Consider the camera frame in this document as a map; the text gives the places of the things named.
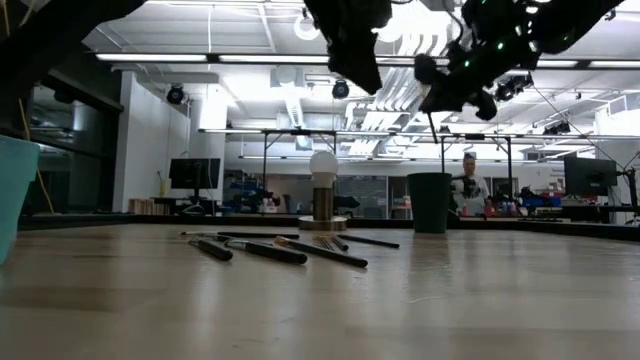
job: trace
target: light bulb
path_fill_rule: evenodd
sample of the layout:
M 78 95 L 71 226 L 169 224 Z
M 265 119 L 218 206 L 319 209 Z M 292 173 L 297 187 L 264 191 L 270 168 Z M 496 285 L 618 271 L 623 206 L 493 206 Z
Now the light bulb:
M 313 174 L 313 187 L 316 189 L 330 189 L 338 173 L 338 159 L 328 151 L 319 151 L 311 157 L 309 163 Z

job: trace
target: wooden table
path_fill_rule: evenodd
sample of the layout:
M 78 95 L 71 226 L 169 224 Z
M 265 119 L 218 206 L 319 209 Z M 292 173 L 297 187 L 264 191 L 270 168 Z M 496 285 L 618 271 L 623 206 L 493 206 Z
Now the wooden table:
M 349 243 L 370 262 L 361 270 L 239 251 L 221 263 L 177 236 L 196 229 L 213 230 L 20 234 L 0 268 L 2 359 L 640 357 L 633 244 L 504 231 L 349 231 L 402 244 Z

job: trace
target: glass wall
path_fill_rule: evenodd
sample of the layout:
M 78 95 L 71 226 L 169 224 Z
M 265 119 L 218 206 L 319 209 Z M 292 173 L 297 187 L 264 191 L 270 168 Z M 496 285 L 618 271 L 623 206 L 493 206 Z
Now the glass wall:
M 40 146 L 40 173 L 55 212 L 110 211 L 117 116 L 44 86 L 34 88 L 29 113 L 31 138 Z M 32 182 L 23 212 L 49 210 L 40 182 Z
M 496 205 L 509 197 L 508 178 L 485 177 Z M 518 177 L 513 178 L 517 193 Z M 267 174 L 266 201 L 262 174 L 226 170 L 223 207 L 226 215 L 277 214 L 311 215 L 311 175 Z M 349 218 L 412 220 L 411 194 L 405 176 L 338 176 L 334 186 L 335 214 Z

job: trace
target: dark green cup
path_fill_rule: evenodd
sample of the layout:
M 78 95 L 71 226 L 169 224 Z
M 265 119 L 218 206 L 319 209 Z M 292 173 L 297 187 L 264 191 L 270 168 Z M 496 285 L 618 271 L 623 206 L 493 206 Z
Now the dark green cup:
M 451 174 L 418 173 L 407 176 L 413 229 L 417 233 L 444 234 L 451 194 Z

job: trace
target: pillar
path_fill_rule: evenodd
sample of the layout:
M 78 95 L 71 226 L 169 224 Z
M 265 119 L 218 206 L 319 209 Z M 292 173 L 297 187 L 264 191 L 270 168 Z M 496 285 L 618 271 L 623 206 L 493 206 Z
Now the pillar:
M 213 200 L 222 201 L 224 180 L 225 134 L 199 132 L 200 129 L 225 129 L 227 127 L 226 96 L 219 85 L 207 85 L 203 99 L 194 100 L 191 104 L 191 133 L 189 138 L 189 155 L 194 159 L 220 159 L 218 186 L 210 190 Z M 209 197 L 209 192 L 202 191 L 200 196 Z
M 637 123 L 636 117 L 638 115 L 640 115 L 640 113 L 637 113 L 636 110 L 631 110 L 611 116 L 609 115 L 608 108 L 601 109 L 596 112 L 595 116 L 596 134 L 636 135 L 636 133 L 634 132 L 640 132 L 640 130 L 634 130 L 638 129 L 638 126 L 634 124 L 634 122 Z M 629 164 L 629 167 L 634 167 L 640 170 L 640 159 L 637 156 L 638 152 L 640 152 L 640 141 L 608 140 L 598 141 L 596 144 L 600 148 L 600 150 L 596 149 L 596 158 L 609 159 L 607 157 L 608 155 L 613 158 L 613 160 L 615 160 L 620 166 L 626 166 L 627 164 Z M 636 187 L 640 188 L 640 176 L 636 176 Z M 615 201 L 616 205 L 619 205 L 619 202 L 625 204 L 631 203 L 629 186 L 627 185 L 624 177 L 618 177 L 618 186 L 615 186 L 612 190 L 613 193 L 610 196 L 610 204 L 612 201 Z M 615 213 L 612 215 L 611 220 L 612 223 L 623 225 L 626 220 L 630 220 L 632 218 L 632 215 L 632 213 Z

